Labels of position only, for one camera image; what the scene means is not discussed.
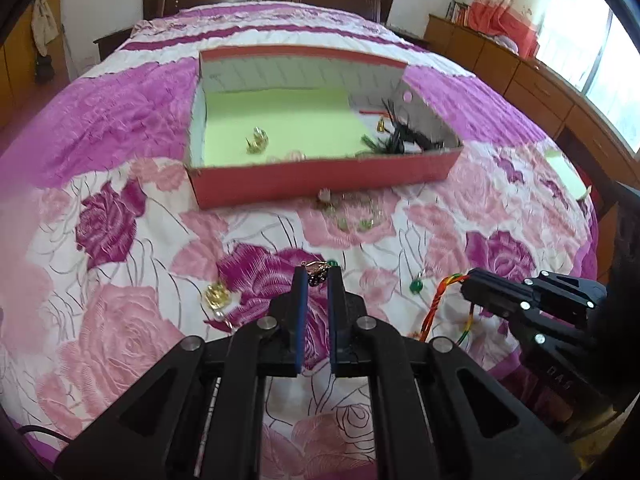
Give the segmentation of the green bead pendant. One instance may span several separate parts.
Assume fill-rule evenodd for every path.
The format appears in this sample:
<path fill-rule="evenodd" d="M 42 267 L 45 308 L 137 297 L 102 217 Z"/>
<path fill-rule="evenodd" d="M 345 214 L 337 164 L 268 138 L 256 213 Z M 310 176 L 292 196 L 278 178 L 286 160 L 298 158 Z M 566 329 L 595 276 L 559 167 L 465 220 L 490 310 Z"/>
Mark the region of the green bead pendant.
<path fill-rule="evenodd" d="M 427 275 L 427 270 L 423 269 L 412 278 L 409 290 L 413 295 L 420 295 L 424 289 L 423 281 L 427 278 Z"/>

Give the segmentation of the gold pearl brooch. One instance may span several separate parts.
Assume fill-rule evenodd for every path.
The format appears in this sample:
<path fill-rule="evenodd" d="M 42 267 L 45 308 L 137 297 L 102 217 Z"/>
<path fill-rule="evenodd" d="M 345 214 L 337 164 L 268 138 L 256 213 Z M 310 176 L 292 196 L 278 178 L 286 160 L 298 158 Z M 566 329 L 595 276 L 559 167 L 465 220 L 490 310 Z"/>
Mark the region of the gold pearl brooch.
<path fill-rule="evenodd" d="M 210 283 L 202 293 L 206 323 L 222 332 L 232 332 L 233 324 L 229 321 L 226 313 L 231 303 L 231 292 L 224 284 L 221 282 Z"/>

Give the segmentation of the black ribbon hair clip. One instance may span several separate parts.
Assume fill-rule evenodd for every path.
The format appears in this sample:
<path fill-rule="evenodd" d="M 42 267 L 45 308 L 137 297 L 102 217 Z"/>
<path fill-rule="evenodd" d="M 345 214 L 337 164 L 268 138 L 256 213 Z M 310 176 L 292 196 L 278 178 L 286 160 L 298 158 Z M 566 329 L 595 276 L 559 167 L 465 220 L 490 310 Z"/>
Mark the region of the black ribbon hair clip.
<path fill-rule="evenodd" d="M 412 128 L 408 119 L 400 119 L 391 100 L 382 101 L 384 113 L 376 124 L 375 131 L 385 138 L 376 140 L 362 136 L 360 141 L 375 155 L 407 155 L 442 150 L 443 140 L 431 140 L 426 134 Z"/>

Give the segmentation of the small dark crystal earring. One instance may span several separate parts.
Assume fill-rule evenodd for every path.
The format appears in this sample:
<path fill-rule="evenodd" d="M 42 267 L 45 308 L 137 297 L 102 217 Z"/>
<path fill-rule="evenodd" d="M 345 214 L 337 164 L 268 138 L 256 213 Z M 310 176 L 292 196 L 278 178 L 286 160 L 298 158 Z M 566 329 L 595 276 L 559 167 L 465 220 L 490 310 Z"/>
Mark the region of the small dark crystal earring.
<path fill-rule="evenodd" d="M 310 287 L 318 287 L 328 279 L 332 264 L 326 261 L 314 260 L 303 262 L 300 266 L 308 275 L 308 285 Z"/>

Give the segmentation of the pink flower hair clip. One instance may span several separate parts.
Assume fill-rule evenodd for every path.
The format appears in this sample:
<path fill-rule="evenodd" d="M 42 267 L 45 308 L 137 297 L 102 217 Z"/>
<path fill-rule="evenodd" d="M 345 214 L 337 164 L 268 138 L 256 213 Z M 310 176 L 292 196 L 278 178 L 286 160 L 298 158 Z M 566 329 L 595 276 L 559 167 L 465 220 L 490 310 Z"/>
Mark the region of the pink flower hair clip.
<path fill-rule="evenodd" d="M 267 164 L 280 164 L 280 162 L 301 162 L 305 160 L 306 156 L 301 151 L 290 151 L 283 156 L 268 156 L 266 158 Z"/>

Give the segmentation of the gold flower earring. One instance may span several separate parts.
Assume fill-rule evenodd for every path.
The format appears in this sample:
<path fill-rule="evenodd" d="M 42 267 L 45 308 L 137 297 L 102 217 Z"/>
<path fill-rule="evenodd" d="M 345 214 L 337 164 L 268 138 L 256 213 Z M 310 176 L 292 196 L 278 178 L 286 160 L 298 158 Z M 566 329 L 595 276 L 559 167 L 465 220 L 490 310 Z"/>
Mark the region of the gold flower earring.
<path fill-rule="evenodd" d="M 250 155 L 262 154 L 268 148 L 269 138 L 264 129 L 255 127 L 253 136 L 246 139 L 246 152 Z"/>

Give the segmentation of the green paper sheet on bed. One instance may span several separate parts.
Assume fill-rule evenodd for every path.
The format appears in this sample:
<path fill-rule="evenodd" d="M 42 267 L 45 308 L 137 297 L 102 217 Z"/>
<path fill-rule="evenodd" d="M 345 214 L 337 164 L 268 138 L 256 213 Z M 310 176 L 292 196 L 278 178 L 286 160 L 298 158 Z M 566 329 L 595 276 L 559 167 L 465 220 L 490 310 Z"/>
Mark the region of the green paper sheet on bed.
<path fill-rule="evenodd" d="M 561 151 L 545 151 L 544 159 L 556 172 L 563 185 L 566 187 L 568 194 L 570 194 L 574 200 L 584 200 L 590 194 L 590 186 L 585 185 L 585 182 L 578 174 L 576 168 Z"/>

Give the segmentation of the wooden dresser cabinet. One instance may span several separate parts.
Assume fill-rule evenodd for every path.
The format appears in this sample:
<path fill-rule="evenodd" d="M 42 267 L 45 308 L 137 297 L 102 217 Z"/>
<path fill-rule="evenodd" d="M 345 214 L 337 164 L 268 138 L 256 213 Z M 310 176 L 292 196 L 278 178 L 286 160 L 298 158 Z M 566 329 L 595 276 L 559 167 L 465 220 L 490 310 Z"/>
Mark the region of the wooden dresser cabinet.
<path fill-rule="evenodd" d="M 480 77 L 552 138 L 569 131 L 608 177 L 639 185 L 639 161 L 611 123 L 544 64 L 434 14 L 424 39 L 432 51 Z"/>

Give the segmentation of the floral pink purple bedspread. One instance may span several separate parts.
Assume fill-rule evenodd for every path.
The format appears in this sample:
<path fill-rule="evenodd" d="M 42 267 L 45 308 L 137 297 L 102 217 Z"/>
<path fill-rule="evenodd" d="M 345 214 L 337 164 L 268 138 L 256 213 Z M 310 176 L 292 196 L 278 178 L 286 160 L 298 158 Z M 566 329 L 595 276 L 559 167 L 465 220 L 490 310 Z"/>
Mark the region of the floral pink purple bedspread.
<path fill-rule="evenodd" d="M 420 96 L 463 142 L 448 178 L 329 211 L 308 198 L 200 211 L 183 167 L 198 56 L 262 44 L 411 65 Z M 334 261 L 372 315 L 411 335 L 450 274 L 595 278 L 593 204 L 570 197 L 544 159 L 552 148 L 467 70 L 355 14 L 228 3 L 138 23 L 1 157 L 1 405 L 12 425 L 35 426 L 25 444 L 36 476 L 180 339 L 228 333 L 206 323 L 210 283 L 230 290 L 237 328 L 288 290 L 296 266 Z"/>

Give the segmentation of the window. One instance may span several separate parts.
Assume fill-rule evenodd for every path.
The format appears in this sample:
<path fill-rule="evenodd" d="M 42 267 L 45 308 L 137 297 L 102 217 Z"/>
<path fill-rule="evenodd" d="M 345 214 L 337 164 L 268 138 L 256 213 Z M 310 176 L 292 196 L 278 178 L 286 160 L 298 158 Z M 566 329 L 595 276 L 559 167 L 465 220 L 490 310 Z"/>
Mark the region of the window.
<path fill-rule="evenodd" d="M 548 0 L 536 59 L 584 96 L 639 153 L 639 52 L 605 0 Z"/>

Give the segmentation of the floral cream red curtain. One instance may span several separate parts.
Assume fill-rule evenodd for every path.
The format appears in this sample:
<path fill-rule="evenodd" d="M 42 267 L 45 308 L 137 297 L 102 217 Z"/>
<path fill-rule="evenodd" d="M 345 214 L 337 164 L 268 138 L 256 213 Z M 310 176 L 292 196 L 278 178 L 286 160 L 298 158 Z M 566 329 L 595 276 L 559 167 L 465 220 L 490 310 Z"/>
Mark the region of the floral cream red curtain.
<path fill-rule="evenodd" d="M 468 26 L 487 36 L 506 36 L 518 46 L 521 58 L 538 50 L 539 27 L 548 0 L 472 0 Z"/>

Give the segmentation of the green paper sheet in box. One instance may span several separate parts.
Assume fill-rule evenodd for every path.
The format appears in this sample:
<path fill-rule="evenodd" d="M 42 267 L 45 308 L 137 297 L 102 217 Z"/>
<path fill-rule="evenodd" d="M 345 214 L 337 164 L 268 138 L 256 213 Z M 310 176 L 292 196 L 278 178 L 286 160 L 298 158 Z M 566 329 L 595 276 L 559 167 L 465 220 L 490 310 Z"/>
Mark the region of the green paper sheet in box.
<path fill-rule="evenodd" d="M 246 152 L 246 139 L 259 127 L 268 148 Z M 268 156 L 301 151 L 306 159 L 344 158 L 366 149 L 360 141 L 373 128 L 349 105 L 343 90 L 270 89 L 206 96 L 203 141 L 205 167 L 266 164 Z"/>

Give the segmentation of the pink cardboard shoebox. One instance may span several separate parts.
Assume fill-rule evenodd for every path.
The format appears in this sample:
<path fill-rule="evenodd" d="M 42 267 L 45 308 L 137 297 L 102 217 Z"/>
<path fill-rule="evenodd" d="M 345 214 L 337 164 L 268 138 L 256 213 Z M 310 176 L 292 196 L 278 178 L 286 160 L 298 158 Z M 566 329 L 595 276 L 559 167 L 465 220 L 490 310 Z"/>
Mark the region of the pink cardboard shoebox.
<path fill-rule="evenodd" d="M 445 180 L 462 142 L 412 71 L 322 47 L 201 52 L 186 152 L 198 206 Z"/>

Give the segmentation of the wooden wardrobe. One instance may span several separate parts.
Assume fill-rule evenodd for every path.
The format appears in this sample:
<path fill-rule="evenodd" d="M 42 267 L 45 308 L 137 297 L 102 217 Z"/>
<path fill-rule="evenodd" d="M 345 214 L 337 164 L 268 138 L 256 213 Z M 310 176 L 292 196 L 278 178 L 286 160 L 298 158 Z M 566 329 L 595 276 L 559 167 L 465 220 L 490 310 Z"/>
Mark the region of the wooden wardrobe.
<path fill-rule="evenodd" d="M 13 136 L 23 124 L 70 81 L 67 75 L 61 23 L 61 0 L 48 0 L 58 36 L 47 45 L 54 76 L 36 81 L 37 49 L 32 40 L 32 4 L 23 12 L 1 46 L 1 135 Z"/>

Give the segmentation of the black hanging bag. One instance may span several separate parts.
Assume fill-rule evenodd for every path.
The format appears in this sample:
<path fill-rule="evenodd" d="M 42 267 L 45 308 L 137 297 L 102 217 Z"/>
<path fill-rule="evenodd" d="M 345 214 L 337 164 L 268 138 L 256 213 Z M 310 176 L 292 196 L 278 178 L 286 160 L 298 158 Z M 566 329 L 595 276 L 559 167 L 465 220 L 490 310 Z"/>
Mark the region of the black hanging bag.
<path fill-rule="evenodd" d="M 35 62 L 35 82 L 46 84 L 55 77 L 55 70 L 50 55 L 37 54 Z"/>

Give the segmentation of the left nightstand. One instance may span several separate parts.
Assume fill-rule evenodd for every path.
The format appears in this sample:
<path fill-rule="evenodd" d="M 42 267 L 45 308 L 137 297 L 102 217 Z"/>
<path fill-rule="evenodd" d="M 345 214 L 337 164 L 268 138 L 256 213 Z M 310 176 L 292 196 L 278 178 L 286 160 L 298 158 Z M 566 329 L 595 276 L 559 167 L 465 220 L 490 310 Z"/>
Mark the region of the left nightstand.
<path fill-rule="evenodd" d="M 131 35 L 132 28 L 125 28 L 93 41 L 99 51 L 100 61 L 104 61 L 115 52 Z"/>

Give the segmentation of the hanging beige cloth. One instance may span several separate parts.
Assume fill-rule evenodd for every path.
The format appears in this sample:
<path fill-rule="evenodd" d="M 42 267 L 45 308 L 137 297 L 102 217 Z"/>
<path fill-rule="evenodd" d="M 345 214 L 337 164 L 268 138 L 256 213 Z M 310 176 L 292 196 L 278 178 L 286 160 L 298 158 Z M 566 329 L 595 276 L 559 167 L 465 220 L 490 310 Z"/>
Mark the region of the hanging beige cloth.
<path fill-rule="evenodd" d="M 34 0 L 32 4 L 32 38 L 37 52 L 44 58 L 48 55 L 48 44 L 58 36 L 58 24 L 48 0 Z"/>

